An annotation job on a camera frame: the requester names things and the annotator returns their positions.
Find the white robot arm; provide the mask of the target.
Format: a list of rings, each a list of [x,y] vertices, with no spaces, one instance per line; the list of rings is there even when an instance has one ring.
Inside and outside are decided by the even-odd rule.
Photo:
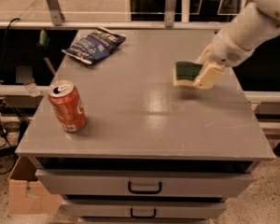
[[[211,89],[226,67],[247,60],[265,41],[280,36],[280,0],[252,0],[213,38],[197,59],[202,70],[195,88]]]

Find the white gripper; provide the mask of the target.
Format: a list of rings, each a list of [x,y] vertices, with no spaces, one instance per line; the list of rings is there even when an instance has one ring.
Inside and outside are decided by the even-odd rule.
[[[220,30],[213,38],[196,63],[205,63],[199,75],[194,79],[193,86],[201,90],[214,87],[215,83],[224,75],[226,67],[235,67],[248,59],[254,49],[244,49],[231,36],[228,28]]]

